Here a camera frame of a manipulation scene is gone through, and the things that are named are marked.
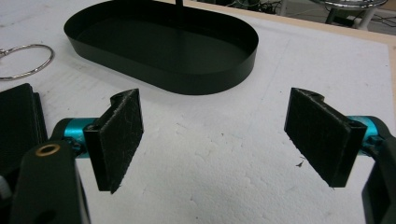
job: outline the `textured black pad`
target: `textured black pad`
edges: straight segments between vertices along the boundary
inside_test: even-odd
[[[0,175],[16,174],[23,155],[44,141],[47,131],[38,93],[27,83],[1,92]]]
[[[111,97],[111,107],[84,129],[99,190],[114,193],[128,170],[143,134],[139,90]]]
[[[330,187],[347,184],[366,126],[326,105],[324,97],[291,89],[285,132]]]

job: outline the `wire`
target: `wire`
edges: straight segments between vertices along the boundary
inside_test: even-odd
[[[242,5],[244,7],[255,7],[260,4],[260,1],[253,5],[247,5],[247,4],[241,3],[239,0],[236,0],[236,2],[238,2],[240,5]]]
[[[233,1],[231,4],[227,5],[226,7],[230,7],[236,4],[236,1]]]
[[[389,27],[396,27],[396,21],[392,21],[392,20],[396,20],[396,17],[381,17],[378,15],[375,15],[377,17],[379,17],[379,19],[372,19],[372,21],[376,21],[376,22],[381,22],[383,24],[386,24]]]
[[[291,14],[291,15],[286,15],[286,16],[287,16],[287,17],[295,17],[295,16],[300,16],[300,15],[302,15],[302,14],[305,14],[305,13],[307,13],[307,12],[318,11],[318,10],[322,10],[322,9],[323,9],[322,7],[320,7],[320,8],[313,8],[313,9],[308,9],[308,10],[306,10],[306,11],[294,13],[294,14]]]

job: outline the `black metal tray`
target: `black metal tray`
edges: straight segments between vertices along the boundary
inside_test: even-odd
[[[228,90],[253,69],[259,38],[237,18],[154,1],[109,1],[64,25],[76,53],[167,91]]]

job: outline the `metal ring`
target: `metal ring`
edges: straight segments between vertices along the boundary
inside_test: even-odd
[[[52,48],[48,47],[47,45],[31,44],[31,45],[19,46],[19,47],[16,47],[16,48],[13,48],[13,49],[8,49],[8,50],[0,49],[0,58],[5,57],[8,54],[13,53],[13,52],[18,51],[18,50],[21,50],[21,49],[32,49],[32,48],[48,49],[50,51],[49,59],[46,60],[43,64],[41,64],[37,68],[33,69],[32,71],[25,72],[25,73],[22,73],[22,74],[13,76],[13,77],[0,77],[0,81],[11,81],[11,80],[14,80],[14,79],[19,79],[19,78],[23,78],[23,77],[29,77],[32,74],[41,71],[43,68],[45,68],[47,65],[49,65],[49,63],[52,62],[53,58],[55,57],[55,52],[53,51]]]

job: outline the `white surface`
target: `white surface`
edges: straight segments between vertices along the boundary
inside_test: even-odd
[[[296,166],[301,154],[283,128],[290,88],[298,87],[345,115],[377,116],[394,133],[387,46],[240,17],[260,36],[251,75],[225,92],[186,96],[77,56],[63,26],[95,1],[25,2],[0,0],[0,47],[42,43],[56,56],[36,75],[1,82],[0,91],[29,82],[49,134],[60,119],[99,117],[113,94],[140,90],[145,133],[120,189],[99,192],[90,161],[78,161],[93,223],[364,222],[361,190],[372,160],[358,157],[346,188],[329,188],[307,161]],[[48,55],[10,55],[0,75]]]

